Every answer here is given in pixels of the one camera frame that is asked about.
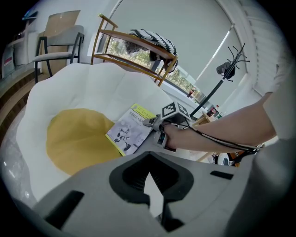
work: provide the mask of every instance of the coat rack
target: coat rack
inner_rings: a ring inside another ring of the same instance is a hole
[[[230,50],[233,60],[230,61],[229,59],[227,59],[231,64],[229,66],[229,68],[227,69],[227,71],[224,73],[223,78],[218,82],[218,84],[215,86],[215,88],[210,92],[210,94],[204,99],[202,100],[202,102],[199,104],[199,106],[190,114],[190,117],[193,118],[193,115],[212,97],[212,95],[216,92],[216,90],[218,90],[218,88],[222,85],[222,83],[224,82],[225,79],[227,79],[228,81],[233,82],[232,80],[229,80],[228,76],[229,74],[232,72],[232,70],[237,67],[238,69],[240,69],[236,64],[238,62],[250,62],[248,60],[239,60],[240,56],[243,55],[242,51],[244,49],[245,44],[242,46],[241,50],[238,51],[236,47],[232,46],[233,48],[236,49],[237,51],[237,55],[236,57],[234,57],[231,49],[228,47],[228,49]]]

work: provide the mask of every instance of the chair leg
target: chair leg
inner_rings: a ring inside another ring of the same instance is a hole
[[[46,64],[47,64],[49,75],[52,77],[52,72],[51,72],[49,60],[46,60]]]
[[[38,83],[38,62],[35,62],[35,84]]]

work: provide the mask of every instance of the book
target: book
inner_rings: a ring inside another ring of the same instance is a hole
[[[143,121],[155,117],[155,114],[152,114],[139,104],[133,104],[106,133],[106,137],[123,156],[131,155],[139,148],[152,130],[152,127],[143,125]]]

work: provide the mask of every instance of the yellow rug center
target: yellow rug center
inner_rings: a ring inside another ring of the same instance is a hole
[[[52,162],[69,175],[121,157],[105,137],[114,125],[105,115],[88,109],[58,113],[47,129],[46,149]]]

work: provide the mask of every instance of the forearm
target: forearm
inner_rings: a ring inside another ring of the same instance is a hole
[[[204,134],[238,144],[261,144],[276,135],[262,106],[268,97],[267,94],[251,106],[244,107],[217,121],[199,125],[195,128]],[[174,135],[169,134],[169,137],[172,137],[170,142],[176,148],[213,152],[236,151],[212,142],[188,129],[178,130]]]

